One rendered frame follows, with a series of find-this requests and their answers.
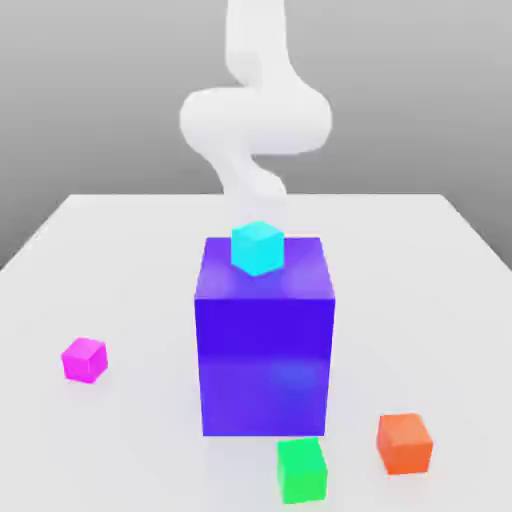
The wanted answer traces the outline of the small cyan cube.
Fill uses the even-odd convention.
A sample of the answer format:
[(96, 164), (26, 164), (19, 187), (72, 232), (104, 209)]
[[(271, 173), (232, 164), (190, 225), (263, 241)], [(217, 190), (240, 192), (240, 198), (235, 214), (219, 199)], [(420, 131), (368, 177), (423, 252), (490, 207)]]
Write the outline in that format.
[(255, 221), (231, 232), (231, 263), (252, 277), (284, 266), (284, 233), (276, 227)]

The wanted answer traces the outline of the small orange cube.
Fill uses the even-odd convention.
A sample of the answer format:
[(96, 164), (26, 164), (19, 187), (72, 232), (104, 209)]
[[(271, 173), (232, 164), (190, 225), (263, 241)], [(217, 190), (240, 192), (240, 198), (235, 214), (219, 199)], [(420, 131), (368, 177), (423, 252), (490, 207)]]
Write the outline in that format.
[(420, 414), (386, 414), (379, 418), (376, 446), (389, 475), (426, 473), (433, 445)]

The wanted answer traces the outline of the large purple box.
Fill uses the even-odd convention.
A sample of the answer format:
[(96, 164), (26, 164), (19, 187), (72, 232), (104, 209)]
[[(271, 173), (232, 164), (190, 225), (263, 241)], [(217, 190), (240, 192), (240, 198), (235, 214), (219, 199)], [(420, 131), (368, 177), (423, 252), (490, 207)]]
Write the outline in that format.
[(321, 241), (286, 239), (283, 268), (258, 277), (230, 256), (207, 238), (194, 297), (204, 435), (323, 435), (335, 294)]

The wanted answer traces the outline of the small magenta cube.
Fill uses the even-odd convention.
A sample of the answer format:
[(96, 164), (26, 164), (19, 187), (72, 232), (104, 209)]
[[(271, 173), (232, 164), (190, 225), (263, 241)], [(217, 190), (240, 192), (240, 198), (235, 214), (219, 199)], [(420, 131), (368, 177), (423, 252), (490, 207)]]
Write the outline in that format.
[(94, 383), (108, 368), (106, 344), (94, 339), (77, 338), (61, 354), (61, 361), (68, 380)]

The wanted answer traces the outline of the small green cube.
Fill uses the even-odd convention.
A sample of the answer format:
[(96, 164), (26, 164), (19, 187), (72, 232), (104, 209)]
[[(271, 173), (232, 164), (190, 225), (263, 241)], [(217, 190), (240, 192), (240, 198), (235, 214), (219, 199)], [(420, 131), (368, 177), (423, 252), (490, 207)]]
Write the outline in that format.
[(317, 437), (277, 442), (277, 480), (284, 504), (326, 498), (328, 469)]

